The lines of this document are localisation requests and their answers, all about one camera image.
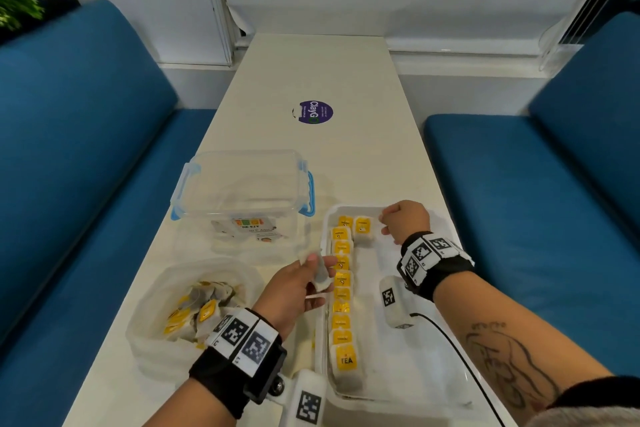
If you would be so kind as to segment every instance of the forearm tattoo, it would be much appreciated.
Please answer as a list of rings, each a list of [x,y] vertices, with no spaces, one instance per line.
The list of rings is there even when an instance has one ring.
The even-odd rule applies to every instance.
[[[508,406],[540,412],[560,396],[560,388],[533,363],[523,343],[504,333],[505,327],[497,322],[473,324],[466,342]]]

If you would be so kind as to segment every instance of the black wrist strap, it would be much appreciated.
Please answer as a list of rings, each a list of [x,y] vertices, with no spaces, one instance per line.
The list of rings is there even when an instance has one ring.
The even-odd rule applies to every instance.
[[[419,285],[413,283],[413,281],[407,277],[405,270],[402,268],[402,262],[405,259],[407,253],[410,253],[409,247],[412,246],[416,240],[431,235],[431,232],[417,232],[410,235],[403,243],[401,248],[402,259],[398,262],[397,269],[400,272],[400,275],[403,277],[406,282],[407,288],[411,290],[413,293],[419,295],[420,297],[427,299],[433,302],[433,294],[436,290],[436,287],[440,285],[440,283],[449,275],[459,272],[473,272],[474,265],[470,260],[467,260],[463,255],[456,255],[455,257],[445,257],[441,258],[440,261],[434,266],[430,267],[426,273],[426,277],[422,280]],[[449,242],[460,251],[460,253],[464,254],[466,257],[466,253],[462,251],[460,247],[455,245],[453,242],[449,240]],[[432,249],[433,252],[438,253],[436,248]],[[420,257],[414,257],[416,262],[419,262]]]
[[[253,326],[248,326],[251,321],[240,320],[238,314],[225,316],[207,340],[209,347],[189,370],[189,377],[209,390],[236,419],[249,400],[263,402],[287,356],[273,326],[251,309],[241,312],[245,321],[248,312],[249,318],[257,319]],[[266,326],[273,330],[269,333],[272,342],[262,335]]]

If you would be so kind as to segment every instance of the table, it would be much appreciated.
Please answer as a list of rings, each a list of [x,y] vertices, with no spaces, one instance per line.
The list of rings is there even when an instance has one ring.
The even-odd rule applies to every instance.
[[[300,102],[323,101],[333,117],[298,121]],[[319,243],[324,213],[336,203],[421,201],[448,217],[404,91],[381,37],[257,34],[198,152],[293,148],[316,180],[312,240]],[[170,212],[127,293],[69,411],[64,427],[140,426],[170,395],[142,377],[125,329],[149,285],[169,265],[212,257],[202,243],[176,248],[180,221]],[[268,280],[277,268],[260,267]],[[301,319],[295,369],[311,366],[314,317]],[[248,407],[240,425],[276,426],[280,408]]]

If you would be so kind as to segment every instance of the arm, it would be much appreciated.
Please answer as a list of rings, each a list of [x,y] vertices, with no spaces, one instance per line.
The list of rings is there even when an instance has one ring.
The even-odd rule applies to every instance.
[[[324,257],[324,265],[330,277],[335,276],[333,269],[335,264],[335,257]],[[278,331],[283,341],[291,334],[296,321],[302,314],[324,305],[324,298],[307,298],[317,293],[310,283],[316,275],[317,266],[317,257],[310,255],[303,265],[300,262],[294,262],[278,270],[253,306],[253,310]],[[330,292],[332,289],[333,284],[324,292]],[[243,398],[242,406],[248,402],[246,397],[243,396]],[[190,378],[160,407],[144,427],[233,427],[235,425],[236,419],[227,407],[201,383]]]
[[[430,230],[429,214],[413,201],[389,206],[380,221],[387,225],[383,234],[398,245]],[[577,383],[611,375],[556,328],[473,272],[444,278],[433,301],[519,425]]]

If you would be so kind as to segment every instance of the blue backrest cushion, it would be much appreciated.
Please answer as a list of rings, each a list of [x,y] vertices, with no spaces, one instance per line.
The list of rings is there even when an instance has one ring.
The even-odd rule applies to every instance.
[[[106,0],[0,47],[0,342],[176,102]]]
[[[640,16],[616,16],[529,112],[640,233]]]

